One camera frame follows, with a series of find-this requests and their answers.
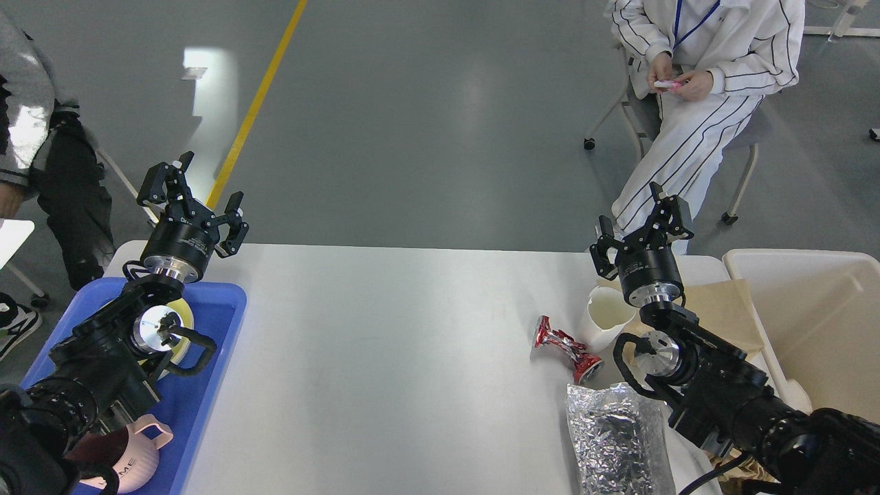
crushed red can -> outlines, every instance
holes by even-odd
[[[562,330],[550,328],[549,316],[541,316],[538,320],[538,327],[535,329],[533,348],[537,349],[547,344],[555,345],[562,349],[571,358],[571,362],[575,367],[574,377],[577,384],[589,380],[605,364],[602,358],[587,349],[586,344],[577,342],[574,337]]]

black pants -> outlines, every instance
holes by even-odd
[[[46,142],[30,172],[37,204],[58,240],[70,286],[79,290],[104,274],[115,251],[110,232],[112,199],[101,187],[104,168],[73,114],[54,114]]]

gray floor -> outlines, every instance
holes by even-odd
[[[216,171],[296,6],[7,4],[135,183],[187,147],[196,174]],[[595,151],[581,147],[620,84],[601,11],[592,0],[312,0],[226,191],[246,193],[248,240],[584,250],[635,161],[619,115],[598,132]],[[829,25],[837,12],[808,6],[808,24]],[[856,25],[880,27],[880,2]],[[220,50],[225,60],[209,67],[224,83],[202,87],[195,101],[194,83],[180,80],[187,48]],[[814,248],[880,257],[880,144],[868,139],[880,125],[880,40],[808,37],[801,72],[800,85],[763,106],[774,135],[761,145],[741,219],[717,222],[745,151],[727,156],[715,177],[691,254]],[[117,240],[145,238],[143,214],[109,183]],[[42,222],[35,204],[21,217]],[[55,302],[40,333],[0,363],[0,382],[20,379],[72,295],[42,223],[15,261]],[[0,287],[26,299],[7,272]]]

white bin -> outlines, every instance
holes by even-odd
[[[880,422],[880,262],[796,249],[734,249],[723,260],[749,281],[777,386],[797,380],[813,408]]]

gray sweatshirt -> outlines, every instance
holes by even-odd
[[[0,181],[28,186],[55,110],[78,114],[79,106],[55,82],[48,58],[0,8]]]

